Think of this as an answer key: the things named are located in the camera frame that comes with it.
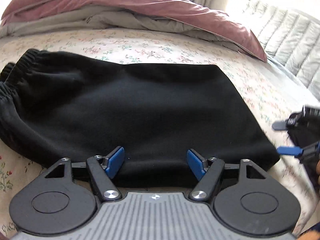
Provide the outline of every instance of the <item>quilted headboard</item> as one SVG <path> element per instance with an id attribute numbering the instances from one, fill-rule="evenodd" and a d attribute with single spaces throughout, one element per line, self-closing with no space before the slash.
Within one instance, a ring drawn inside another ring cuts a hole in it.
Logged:
<path id="1" fill-rule="evenodd" d="M 320 100 L 320 21 L 259 0 L 248 0 L 241 20 L 251 28 L 266 53 Z"/>

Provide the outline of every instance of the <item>gray bedding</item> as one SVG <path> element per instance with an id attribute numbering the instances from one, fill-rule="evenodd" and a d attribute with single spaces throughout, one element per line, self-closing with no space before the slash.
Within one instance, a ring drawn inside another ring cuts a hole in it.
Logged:
<path id="1" fill-rule="evenodd" d="M 259 0 L 248 0 L 241 20 L 257 36 L 268 58 L 320 100 L 320 21 Z"/>
<path id="2" fill-rule="evenodd" d="M 10 23 L 0 28 L 0 38 L 8 36 L 19 37 L 53 31 L 106 29 L 111 27 L 180 33 L 246 54 L 236 44 L 191 25 L 164 17 L 150 17 L 118 7 L 100 5 L 88 5 L 79 10 L 61 13 L 36 21 Z"/>

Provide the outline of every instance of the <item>folded black pants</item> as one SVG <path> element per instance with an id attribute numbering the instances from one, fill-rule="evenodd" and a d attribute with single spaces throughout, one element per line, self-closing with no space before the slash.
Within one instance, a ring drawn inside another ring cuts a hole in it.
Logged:
<path id="1" fill-rule="evenodd" d="M 279 160 L 215 65 L 119 65 L 29 49 L 0 81 L 1 139 L 46 167 L 123 146 L 117 186 L 192 187 L 190 148 L 227 163 L 248 158 L 265 170 Z"/>

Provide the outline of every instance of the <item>floral print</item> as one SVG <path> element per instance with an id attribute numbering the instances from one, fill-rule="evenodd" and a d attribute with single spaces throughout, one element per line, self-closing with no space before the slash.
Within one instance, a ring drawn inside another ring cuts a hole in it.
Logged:
<path id="1" fill-rule="evenodd" d="M 271 124 L 275 120 L 287 118 L 297 106 L 286 102 L 277 88 L 259 72 L 256 66 L 264 63 L 244 54 L 183 35 L 116 28 L 57 32 L 15 39 L 0 47 L 0 67 L 3 68 L 8 62 L 16 62 L 29 48 L 64 50 L 119 64 L 217 65 L 212 67 L 219 67 L 228 76 L 270 141 L 276 147 L 292 145 L 287 134 L 274 132 Z M 19 156 L 1 141 L 0 154 L 0 225 L 3 225 L 3 232 L 11 236 L 14 226 L 8 215 L 10 200 L 43 168 Z M 294 158 L 282 157 L 269 173 L 300 201 L 301 216 L 294 231 L 298 234 L 317 204 L 316 194 L 306 172 Z"/>

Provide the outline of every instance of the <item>gray ribbed plate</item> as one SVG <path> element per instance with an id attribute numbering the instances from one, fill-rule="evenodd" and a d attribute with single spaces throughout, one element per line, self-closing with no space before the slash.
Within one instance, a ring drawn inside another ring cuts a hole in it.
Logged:
<path id="1" fill-rule="evenodd" d="M 129 192 L 104 203 L 94 219 L 75 232 L 40 237 L 18 233 L 12 240 L 253 240 L 223 227 L 203 203 L 183 193 Z M 293 240 L 291 234 L 269 238 Z"/>

